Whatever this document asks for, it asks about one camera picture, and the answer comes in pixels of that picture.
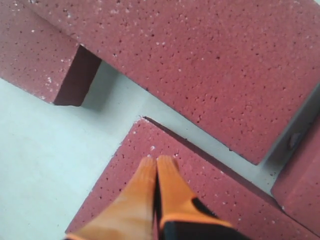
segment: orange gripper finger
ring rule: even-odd
[[[179,174],[177,163],[171,156],[159,156],[157,170],[161,194],[162,216],[160,230],[168,222],[190,222],[231,227],[200,202],[196,194]]]
[[[66,240],[151,240],[157,164],[141,160],[126,188],[96,218]]]

